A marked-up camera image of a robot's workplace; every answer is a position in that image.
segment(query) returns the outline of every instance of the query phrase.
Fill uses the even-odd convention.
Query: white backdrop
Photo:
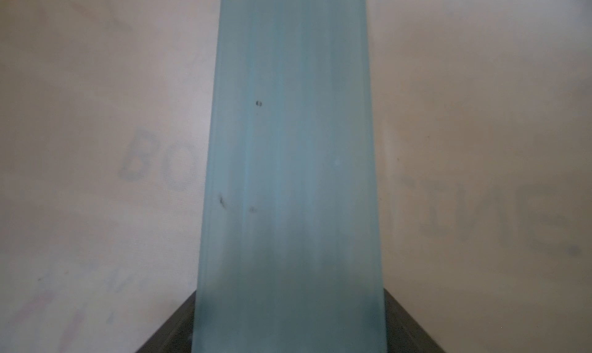
[[[220,0],[0,0],[0,352],[195,289]],[[592,349],[592,0],[368,0],[385,285],[449,352]]]

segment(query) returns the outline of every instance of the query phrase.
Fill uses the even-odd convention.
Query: smudge
[[[111,291],[115,287],[115,283],[117,282],[117,275],[119,275],[119,268],[112,271],[109,277],[107,277],[107,291]]]
[[[82,6],[80,3],[70,1],[70,7],[85,19],[90,20],[93,23],[101,23],[100,19],[96,17],[95,14],[93,14],[88,8]]]
[[[72,316],[70,323],[60,338],[60,345],[57,350],[59,353],[65,353],[68,351],[68,348],[70,348],[70,345],[78,335],[78,331],[82,322],[84,322],[84,318],[84,309],[79,309],[74,313],[74,316]]]
[[[107,321],[105,321],[108,325],[113,323],[113,318],[115,317],[115,312],[111,312],[111,314],[109,314],[109,317],[107,318]]]
[[[142,281],[140,281],[140,284],[138,285],[138,288],[144,289],[144,286],[146,286],[146,284],[148,283],[148,276],[145,276],[144,278],[142,278]]]
[[[125,287],[131,282],[131,280],[133,280],[134,278],[132,276],[128,276],[128,278],[126,278],[118,287],[117,289],[115,289],[115,293],[120,293],[123,291],[123,289],[125,289]]]
[[[51,290],[45,290],[42,293],[33,297],[28,303],[23,305],[12,317],[8,320],[8,323],[19,324],[26,320],[36,312],[41,311],[47,307],[54,299],[56,295]]]
[[[567,248],[567,254],[569,254],[570,256],[572,256],[574,258],[580,256],[581,252],[582,252],[582,249],[580,249],[580,246],[577,246],[577,245],[571,245],[571,246],[568,246],[568,248]]]
[[[401,183],[406,187],[415,188],[415,179],[407,175],[401,176]]]
[[[117,20],[117,19],[113,19],[112,21],[108,22],[106,27],[109,30],[126,32],[126,33],[131,32],[131,25],[130,24],[125,23],[121,20]]]

